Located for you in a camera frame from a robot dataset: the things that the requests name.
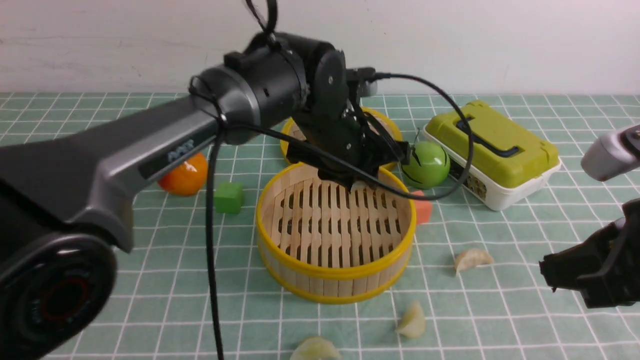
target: white container base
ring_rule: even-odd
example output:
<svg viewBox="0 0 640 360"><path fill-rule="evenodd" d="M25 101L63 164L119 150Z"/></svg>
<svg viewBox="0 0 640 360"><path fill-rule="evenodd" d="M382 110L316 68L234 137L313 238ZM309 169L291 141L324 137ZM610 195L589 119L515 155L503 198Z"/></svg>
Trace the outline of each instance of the white container base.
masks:
<svg viewBox="0 0 640 360"><path fill-rule="evenodd" d="M465 167L465 165L467 164L467 161L465 159L456 154L453 150L448 148L438 139L431 136L426 131L426 129L422 129L421 135L423 139L436 142L440 146L442 146L444 151L449 154L449 157L452 160L452 168L455 167L456 163L462 168ZM515 204L516 202L526 198L532 193L538 191L539 189L545 187L551 175L554 172L557 172L560 167L562 167L562 161L560 161L558 165L542 173L542 175L535 177L516 188L503 188L502 186L498 185L498 183L491 180L487 175L478 170L475 166L471 165L471 169L469 170L470 175L467 178L467 182L465 183L465 188L491 210L502 211ZM454 170L452 172L449 172L449 176L457 179L456 176L459 175L456 174Z"/></svg>

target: cutting mat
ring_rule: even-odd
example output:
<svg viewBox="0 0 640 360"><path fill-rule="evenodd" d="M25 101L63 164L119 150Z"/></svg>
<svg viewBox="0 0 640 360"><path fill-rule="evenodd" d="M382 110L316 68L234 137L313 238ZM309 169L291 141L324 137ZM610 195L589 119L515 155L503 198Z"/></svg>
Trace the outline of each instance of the cutting mat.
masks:
<svg viewBox="0 0 640 360"><path fill-rule="evenodd" d="M0 145L65 136L185 94L0 94ZM375 299L319 306L283 291L255 246L254 207L261 189L285 167L278 143L258 137L221 150L216 180L246 189L239 215L217 216L216 260L228 359L288 359L302 339L322 335L345 359L626 360L640 356L640 307L588 310L579 295L552 294L538 269L543 255L566 249L622 216L640 196L640 172L606 185L580 169L596 137L640 120L634 96L462 95L483 99L559 148L564 167L547 188L502 213L458 191L437 202L420 225L400 281ZM384 96L364 105L386 113L407 140L435 114L450 111L435 96ZM115 292L82 334L54 359L211 360L215 347L207 298L204 192L178 198L157 186L134 203L135 249L118 253ZM483 247L496 264L454 277L452 259ZM407 304L428 318L421 339L394 328Z"/></svg>

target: orange cube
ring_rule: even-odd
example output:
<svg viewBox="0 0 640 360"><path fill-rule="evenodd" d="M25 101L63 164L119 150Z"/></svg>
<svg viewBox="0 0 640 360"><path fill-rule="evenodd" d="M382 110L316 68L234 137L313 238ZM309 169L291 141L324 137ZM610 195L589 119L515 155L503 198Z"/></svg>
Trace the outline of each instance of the orange cube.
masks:
<svg viewBox="0 0 640 360"><path fill-rule="evenodd" d="M412 194L420 196L424 195L421 190L412 192ZM433 204L431 203L431 201L414 200L413 203L415 204L416 225L428 223L429 219L431 218L431 212L433 211Z"/></svg>

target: green ball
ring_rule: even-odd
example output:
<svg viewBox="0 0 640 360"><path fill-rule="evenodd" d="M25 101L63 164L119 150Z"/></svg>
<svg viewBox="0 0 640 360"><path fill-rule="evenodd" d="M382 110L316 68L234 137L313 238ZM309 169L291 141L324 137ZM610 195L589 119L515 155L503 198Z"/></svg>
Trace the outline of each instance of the green ball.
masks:
<svg viewBox="0 0 640 360"><path fill-rule="evenodd" d="M409 153L409 165L402 166L404 180L418 189L434 188L449 174L449 155L435 142L416 143Z"/></svg>

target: orange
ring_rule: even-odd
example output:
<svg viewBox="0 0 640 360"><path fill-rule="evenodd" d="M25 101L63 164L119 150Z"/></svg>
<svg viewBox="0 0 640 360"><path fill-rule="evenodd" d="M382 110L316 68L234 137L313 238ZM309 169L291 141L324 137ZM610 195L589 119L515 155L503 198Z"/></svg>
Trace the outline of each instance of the orange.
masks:
<svg viewBox="0 0 640 360"><path fill-rule="evenodd" d="M166 174L158 185L166 192L180 196L194 196L207 182L207 158L199 152Z"/></svg>

